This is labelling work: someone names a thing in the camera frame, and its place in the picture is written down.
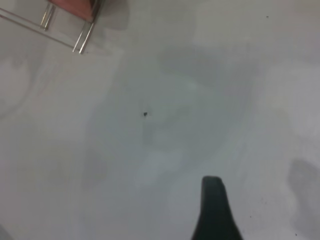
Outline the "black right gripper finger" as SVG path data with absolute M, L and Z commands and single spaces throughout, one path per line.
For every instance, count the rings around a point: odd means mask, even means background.
M 205 176 L 201 182 L 199 218 L 193 240 L 241 240 L 225 185 L 220 177 Z

